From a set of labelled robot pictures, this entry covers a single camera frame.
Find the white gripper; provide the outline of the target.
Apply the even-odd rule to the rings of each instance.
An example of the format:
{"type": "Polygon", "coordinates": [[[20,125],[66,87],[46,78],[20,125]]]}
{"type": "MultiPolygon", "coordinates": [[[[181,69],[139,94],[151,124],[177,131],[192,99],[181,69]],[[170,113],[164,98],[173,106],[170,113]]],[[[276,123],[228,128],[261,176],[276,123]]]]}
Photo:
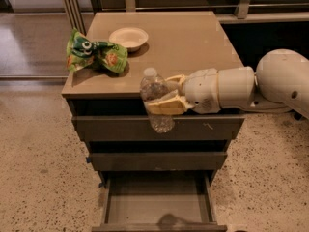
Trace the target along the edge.
{"type": "Polygon", "coordinates": [[[165,79],[170,90],[183,89],[184,97],[159,101],[147,101],[147,110],[154,115],[181,115],[188,109],[199,114],[217,113],[220,110],[218,101],[218,70],[211,68],[194,72],[186,77],[184,74],[165,79]]]}

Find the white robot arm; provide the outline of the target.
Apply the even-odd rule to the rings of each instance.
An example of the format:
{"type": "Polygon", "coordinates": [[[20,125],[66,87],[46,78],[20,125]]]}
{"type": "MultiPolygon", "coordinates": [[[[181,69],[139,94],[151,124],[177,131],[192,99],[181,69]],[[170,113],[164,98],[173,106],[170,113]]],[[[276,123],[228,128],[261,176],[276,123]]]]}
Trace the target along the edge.
{"type": "Polygon", "coordinates": [[[255,69],[196,71],[166,79],[167,94],[146,102],[153,114],[199,114],[222,109],[252,112],[294,110],[309,118],[309,60],[289,49],[267,53],[255,69]]]}

